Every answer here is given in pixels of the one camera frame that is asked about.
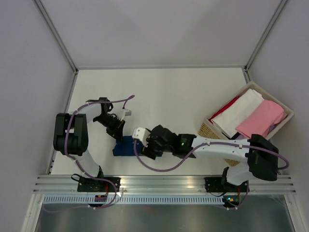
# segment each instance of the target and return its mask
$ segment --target wicker basket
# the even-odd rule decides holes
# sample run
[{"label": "wicker basket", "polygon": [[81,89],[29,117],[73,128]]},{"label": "wicker basket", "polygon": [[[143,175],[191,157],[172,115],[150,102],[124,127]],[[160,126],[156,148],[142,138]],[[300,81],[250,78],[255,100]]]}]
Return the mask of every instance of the wicker basket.
[{"label": "wicker basket", "polygon": [[[244,94],[250,88],[254,89],[255,91],[257,91],[259,93],[261,93],[262,97],[264,99],[272,100],[273,102],[275,102],[278,105],[280,105],[284,109],[284,112],[287,114],[287,117],[281,123],[279,123],[272,132],[270,132],[266,136],[266,139],[269,140],[272,136],[274,136],[275,133],[277,133],[277,131],[285,123],[287,123],[292,118],[292,116],[294,115],[294,112],[293,112],[293,110],[288,108],[286,105],[284,105],[283,103],[278,101],[276,98],[271,96],[269,93],[267,93],[264,89],[262,89],[259,85],[257,85],[253,81],[249,82],[246,86],[244,86],[233,98],[235,98],[236,96],[241,96],[242,94]],[[211,114],[209,114],[208,116],[205,117],[205,119],[204,119],[204,121],[203,121],[203,123],[202,123],[202,125],[201,125],[201,127],[200,127],[200,129],[198,131],[198,134],[200,136],[211,138],[211,139],[224,139],[224,140],[228,140],[228,138],[216,126],[214,126],[213,124],[211,124],[208,121],[208,119],[211,118],[211,116],[213,116],[218,110],[216,110],[215,112],[212,112]],[[225,159],[225,161],[230,166],[235,166],[235,165],[239,164],[239,162],[235,161],[235,160]]]}]

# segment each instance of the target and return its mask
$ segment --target pink towel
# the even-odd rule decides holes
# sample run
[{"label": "pink towel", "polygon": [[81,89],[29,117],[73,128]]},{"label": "pink towel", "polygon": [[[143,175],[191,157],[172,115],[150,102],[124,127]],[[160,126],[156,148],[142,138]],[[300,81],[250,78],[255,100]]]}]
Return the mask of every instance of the pink towel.
[{"label": "pink towel", "polygon": [[281,122],[283,113],[283,108],[277,103],[264,100],[246,120],[236,127],[236,130],[245,138],[251,138],[252,134],[266,137],[269,127]]}]

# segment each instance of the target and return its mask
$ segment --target white towel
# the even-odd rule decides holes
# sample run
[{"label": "white towel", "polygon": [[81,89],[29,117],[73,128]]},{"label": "white towel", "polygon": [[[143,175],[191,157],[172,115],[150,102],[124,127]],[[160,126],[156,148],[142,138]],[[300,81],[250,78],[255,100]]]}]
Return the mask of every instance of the white towel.
[{"label": "white towel", "polygon": [[236,127],[247,119],[263,100],[262,94],[248,89],[234,104],[211,121],[225,135],[232,138],[237,133]]}]

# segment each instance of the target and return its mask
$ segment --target white table surface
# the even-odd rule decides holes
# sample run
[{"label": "white table surface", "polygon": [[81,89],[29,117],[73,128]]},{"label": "white table surface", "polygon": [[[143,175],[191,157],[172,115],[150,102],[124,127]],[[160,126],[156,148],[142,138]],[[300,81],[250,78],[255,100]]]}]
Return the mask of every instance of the white table surface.
[{"label": "white table surface", "polygon": [[[245,85],[241,68],[81,70],[70,102],[73,111],[88,99],[108,97],[120,100],[135,94],[126,104],[132,116],[126,117],[124,135],[135,127],[152,129],[161,124],[174,133],[197,134],[203,118]],[[112,113],[122,107],[114,104]],[[222,174],[227,163],[220,158],[188,159],[168,173],[142,166],[136,157],[114,157],[115,140],[99,123],[88,123],[89,151],[107,175],[208,175]],[[169,153],[156,160],[142,157],[152,167],[166,169],[181,160]],[[57,152],[52,174],[80,173],[75,164]]]}]

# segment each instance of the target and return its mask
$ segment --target folded towel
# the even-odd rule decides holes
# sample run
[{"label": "folded towel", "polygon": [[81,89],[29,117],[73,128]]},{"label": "folded towel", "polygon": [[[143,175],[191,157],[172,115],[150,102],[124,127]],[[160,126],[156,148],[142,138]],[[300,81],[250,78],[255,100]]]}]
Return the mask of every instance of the folded towel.
[{"label": "folded towel", "polygon": [[229,108],[212,119],[227,137],[233,137],[237,131],[236,127],[249,117],[262,103],[263,97],[254,89],[248,89]]},{"label": "folded towel", "polygon": [[232,104],[234,104],[234,102],[236,102],[236,100],[239,98],[239,96],[233,98],[228,104],[226,104],[224,107],[222,107],[220,110],[218,110],[210,119],[209,122],[212,123],[212,119],[217,117],[219,114],[223,113],[227,108],[229,108]]},{"label": "folded towel", "polygon": [[252,134],[266,137],[269,128],[281,122],[283,113],[283,108],[277,103],[265,100],[245,121],[236,127],[236,130],[245,138],[251,138]]}]

